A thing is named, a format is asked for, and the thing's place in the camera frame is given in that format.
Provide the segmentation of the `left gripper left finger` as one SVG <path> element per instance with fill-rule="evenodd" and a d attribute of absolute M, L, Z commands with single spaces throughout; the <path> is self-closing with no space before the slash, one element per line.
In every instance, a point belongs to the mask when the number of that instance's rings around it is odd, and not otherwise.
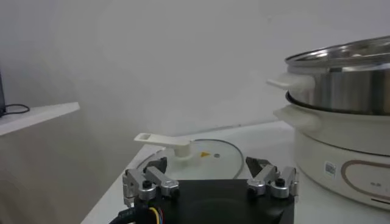
<path fill-rule="evenodd" d="M 125 199 L 138 197 L 142 201 L 153 200 L 157 192 L 163 197 L 174 198 L 179 192 L 179 182 L 165 175 L 167 157 L 149 161 L 141 169 L 127 169 L 122 175 Z"/>

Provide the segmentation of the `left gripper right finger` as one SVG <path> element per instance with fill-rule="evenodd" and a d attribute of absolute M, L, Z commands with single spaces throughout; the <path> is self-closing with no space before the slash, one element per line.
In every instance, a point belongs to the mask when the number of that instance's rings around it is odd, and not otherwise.
<path fill-rule="evenodd" d="M 247 191 L 252 197 L 268 193 L 274 198 L 286 199 L 298 196 L 298 173 L 295 167 L 286 166 L 282 171 L 266 159 L 245 159 L 251 178 L 247 180 Z"/>

